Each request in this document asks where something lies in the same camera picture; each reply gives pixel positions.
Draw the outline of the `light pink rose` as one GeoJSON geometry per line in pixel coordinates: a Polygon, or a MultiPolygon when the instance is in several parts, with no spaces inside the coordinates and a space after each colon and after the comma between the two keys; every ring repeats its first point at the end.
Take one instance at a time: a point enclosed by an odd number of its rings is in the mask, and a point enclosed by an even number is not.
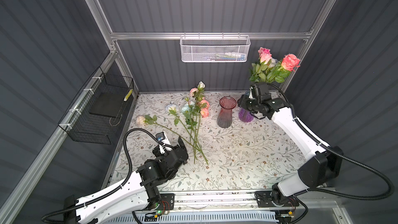
{"type": "Polygon", "coordinates": [[[259,59],[256,63],[252,64],[252,69],[250,70],[251,75],[249,80],[253,83],[255,82],[266,82],[267,75],[271,71],[271,68],[275,65],[275,60],[270,53],[261,52],[259,54],[259,59]]]}

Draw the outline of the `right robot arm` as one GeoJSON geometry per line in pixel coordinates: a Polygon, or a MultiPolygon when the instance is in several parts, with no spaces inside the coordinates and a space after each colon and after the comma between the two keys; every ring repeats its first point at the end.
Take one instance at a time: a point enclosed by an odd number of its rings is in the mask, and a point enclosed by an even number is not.
{"type": "Polygon", "coordinates": [[[272,186],[272,203],[283,206],[294,195],[336,178],[340,173],[343,152],[338,147],[330,147],[302,123],[284,97],[272,98],[268,87],[267,83],[252,84],[237,103],[255,118],[261,115],[282,128],[306,159],[296,172],[272,186]]]}

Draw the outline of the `red glass vase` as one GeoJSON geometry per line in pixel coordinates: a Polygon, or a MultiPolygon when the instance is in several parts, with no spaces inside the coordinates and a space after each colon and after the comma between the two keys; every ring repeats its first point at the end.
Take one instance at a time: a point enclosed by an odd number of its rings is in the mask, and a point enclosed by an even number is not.
{"type": "Polygon", "coordinates": [[[221,128],[229,128],[232,125],[232,114],[237,102],[230,96],[224,96],[220,99],[219,105],[221,110],[217,118],[217,125],[221,128]]]}

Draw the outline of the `blue purple glass vase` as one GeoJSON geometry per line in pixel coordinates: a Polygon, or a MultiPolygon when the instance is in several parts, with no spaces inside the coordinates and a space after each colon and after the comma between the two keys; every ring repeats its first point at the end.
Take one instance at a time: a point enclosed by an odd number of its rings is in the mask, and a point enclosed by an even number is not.
{"type": "Polygon", "coordinates": [[[242,98],[243,98],[243,95],[237,101],[237,105],[240,107],[240,111],[238,113],[238,118],[240,121],[245,122],[245,123],[252,122],[254,120],[254,116],[250,113],[250,111],[247,111],[240,106],[240,104],[242,102],[242,98]]]}

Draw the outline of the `coral pink rose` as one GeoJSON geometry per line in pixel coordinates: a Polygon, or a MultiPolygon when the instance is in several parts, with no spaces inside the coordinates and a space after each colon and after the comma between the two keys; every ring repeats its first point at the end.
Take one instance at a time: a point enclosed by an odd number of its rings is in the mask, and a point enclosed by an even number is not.
{"type": "Polygon", "coordinates": [[[277,62],[267,74],[266,82],[283,83],[285,79],[294,71],[295,68],[300,67],[300,59],[296,55],[288,54],[281,61],[277,62]]]}

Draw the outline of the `magenta pink rose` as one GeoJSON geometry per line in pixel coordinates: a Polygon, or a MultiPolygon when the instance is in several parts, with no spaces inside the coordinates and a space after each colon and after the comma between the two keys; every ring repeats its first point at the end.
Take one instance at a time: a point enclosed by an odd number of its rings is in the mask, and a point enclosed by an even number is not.
{"type": "Polygon", "coordinates": [[[266,71],[272,59],[272,54],[269,49],[261,47],[258,50],[259,53],[259,62],[260,62],[260,74],[259,77],[265,81],[266,80],[266,71]]]}

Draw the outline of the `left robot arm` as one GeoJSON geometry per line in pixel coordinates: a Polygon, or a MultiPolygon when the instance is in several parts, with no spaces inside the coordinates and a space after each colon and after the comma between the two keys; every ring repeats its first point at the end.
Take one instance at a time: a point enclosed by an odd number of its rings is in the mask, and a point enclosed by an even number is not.
{"type": "Polygon", "coordinates": [[[178,145],[169,152],[160,153],[156,148],[156,158],[148,160],[133,171],[125,184],[123,180],[94,194],[74,199],[68,197],[64,207],[73,203],[83,207],[63,214],[65,224],[103,224],[113,218],[132,211],[154,209],[161,202],[158,186],[175,177],[179,167],[189,158],[181,137],[178,145]]]}

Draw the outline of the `pale pink rose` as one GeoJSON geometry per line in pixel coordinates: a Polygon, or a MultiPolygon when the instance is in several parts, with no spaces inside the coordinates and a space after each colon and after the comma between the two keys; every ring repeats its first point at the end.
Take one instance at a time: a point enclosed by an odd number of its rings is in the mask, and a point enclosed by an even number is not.
{"type": "Polygon", "coordinates": [[[137,119],[136,119],[136,122],[137,122],[137,125],[139,125],[139,126],[156,125],[156,126],[162,127],[164,130],[167,130],[167,131],[169,131],[169,132],[171,132],[171,133],[173,133],[175,135],[181,136],[182,140],[192,147],[194,153],[202,151],[201,147],[199,146],[199,143],[197,142],[197,140],[190,133],[188,134],[189,138],[190,138],[188,140],[183,135],[181,135],[181,133],[178,133],[174,129],[169,128],[169,127],[167,127],[165,125],[162,125],[159,122],[157,122],[157,116],[156,115],[154,115],[152,117],[149,116],[149,115],[138,116],[137,119]]]}

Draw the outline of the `white blue rose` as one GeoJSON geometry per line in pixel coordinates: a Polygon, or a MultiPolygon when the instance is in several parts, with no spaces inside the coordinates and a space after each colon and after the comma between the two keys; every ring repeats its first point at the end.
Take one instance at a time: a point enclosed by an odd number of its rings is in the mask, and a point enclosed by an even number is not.
{"type": "Polygon", "coordinates": [[[187,133],[190,133],[190,131],[187,130],[187,127],[186,127],[185,117],[181,111],[177,110],[177,106],[170,105],[166,109],[172,116],[174,116],[174,118],[175,118],[174,125],[178,125],[179,123],[181,123],[183,128],[187,131],[187,133]]]}

